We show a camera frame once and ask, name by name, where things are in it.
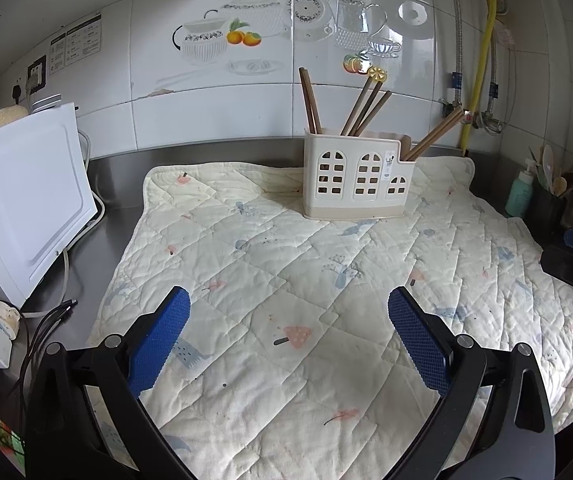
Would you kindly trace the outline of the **black utensil crock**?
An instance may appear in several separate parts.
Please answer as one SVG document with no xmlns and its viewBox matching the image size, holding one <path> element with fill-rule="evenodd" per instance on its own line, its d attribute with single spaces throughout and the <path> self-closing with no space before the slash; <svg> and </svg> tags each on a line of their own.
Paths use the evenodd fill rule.
<svg viewBox="0 0 573 480">
<path fill-rule="evenodd" d="M 556 232 L 561 226 L 567 201 L 556 196 L 536 181 L 524 221 L 533 236 Z"/>
</svg>

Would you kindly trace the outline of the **teal soap pump bottle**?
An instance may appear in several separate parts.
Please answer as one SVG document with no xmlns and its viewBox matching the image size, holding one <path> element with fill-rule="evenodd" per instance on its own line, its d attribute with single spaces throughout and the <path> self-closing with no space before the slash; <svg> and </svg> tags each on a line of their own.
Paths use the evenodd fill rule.
<svg viewBox="0 0 573 480">
<path fill-rule="evenodd" d="M 510 218 L 523 218 L 533 195 L 533 184 L 537 174 L 537 163 L 526 159 L 524 168 L 513 180 L 505 205 L 505 213 Z"/>
</svg>

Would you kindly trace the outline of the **white rice spoon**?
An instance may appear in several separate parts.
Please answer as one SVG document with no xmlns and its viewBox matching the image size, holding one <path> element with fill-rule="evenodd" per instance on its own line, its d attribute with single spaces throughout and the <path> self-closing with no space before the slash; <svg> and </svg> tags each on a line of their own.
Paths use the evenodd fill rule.
<svg viewBox="0 0 573 480">
<path fill-rule="evenodd" d="M 541 150 L 541 169 L 545 177 L 548 191 L 552 191 L 553 187 L 553 172 L 555 171 L 555 155 L 549 144 L 545 143 Z"/>
</svg>

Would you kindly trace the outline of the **white quilted mat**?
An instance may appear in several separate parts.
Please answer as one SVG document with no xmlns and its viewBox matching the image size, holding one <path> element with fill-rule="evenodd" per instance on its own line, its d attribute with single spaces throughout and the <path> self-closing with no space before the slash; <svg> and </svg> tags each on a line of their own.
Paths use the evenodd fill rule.
<svg viewBox="0 0 573 480">
<path fill-rule="evenodd" d="M 437 401 L 387 315 L 398 286 L 483 347 L 529 344 L 562 429 L 573 288 L 541 270 L 523 222 L 471 193 L 474 171 L 422 158 L 400 217 L 318 221 L 303 215 L 299 168 L 154 168 L 89 344 L 189 292 L 189 321 L 141 401 L 201 479 L 383 477 Z"/>
</svg>

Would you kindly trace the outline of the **chrome water valve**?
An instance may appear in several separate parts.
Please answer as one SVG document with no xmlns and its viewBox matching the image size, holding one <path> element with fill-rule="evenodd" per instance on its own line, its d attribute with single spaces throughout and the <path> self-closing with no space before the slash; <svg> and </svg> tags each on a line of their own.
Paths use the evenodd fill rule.
<svg viewBox="0 0 573 480">
<path fill-rule="evenodd" d="M 477 115 L 475 125 L 483 129 L 490 136 L 500 136 L 505 128 L 505 123 L 494 117 L 488 112 L 483 112 Z"/>
</svg>

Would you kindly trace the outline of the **white plastic utensil holder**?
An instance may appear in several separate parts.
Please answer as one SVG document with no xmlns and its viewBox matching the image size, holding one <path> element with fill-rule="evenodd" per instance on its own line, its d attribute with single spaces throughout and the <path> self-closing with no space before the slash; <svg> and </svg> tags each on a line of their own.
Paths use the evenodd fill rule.
<svg viewBox="0 0 573 480">
<path fill-rule="evenodd" d="M 366 131 L 308 133 L 304 144 L 303 207 L 306 217 L 360 221 L 404 213 L 413 162 L 403 156 L 403 138 Z"/>
</svg>

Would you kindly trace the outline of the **white microwave oven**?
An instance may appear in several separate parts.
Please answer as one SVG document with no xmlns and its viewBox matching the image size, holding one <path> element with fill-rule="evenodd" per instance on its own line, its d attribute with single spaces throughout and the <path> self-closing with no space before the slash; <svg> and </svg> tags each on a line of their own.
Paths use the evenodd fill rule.
<svg viewBox="0 0 573 480">
<path fill-rule="evenodd" d="M 73 104 L 0 127 L 0 300 L 21 307 L 95 214 Z"/>
</svg>

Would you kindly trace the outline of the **red handled water valve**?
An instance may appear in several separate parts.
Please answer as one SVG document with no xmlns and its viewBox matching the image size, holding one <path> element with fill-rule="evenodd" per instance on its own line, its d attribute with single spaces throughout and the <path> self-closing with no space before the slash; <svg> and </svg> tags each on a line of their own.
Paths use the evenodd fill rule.
<svg viewBox="0 0 573 480">
<path fill-rule="evenodd" d="M 462 105 L 445 105 L 444 112 L 447 113 L 443 118 L 443 122 L 445 122 L 445 124 L 469 125 L 473 119 L 471 110 L 467 110 Z"/>
</svg>

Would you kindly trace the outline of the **wall power socket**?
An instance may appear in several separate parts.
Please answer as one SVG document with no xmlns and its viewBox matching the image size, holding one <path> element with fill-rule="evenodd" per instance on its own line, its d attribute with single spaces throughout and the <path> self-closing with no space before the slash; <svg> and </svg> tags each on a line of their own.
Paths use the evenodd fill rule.
<svg viewBox="0 0 573 480">
<path fill-rule="evenodd" d="M 43 55 L 27 67 L 26 93 L 31 96 L 46 86 L 47 57 Z"/>
</svg>

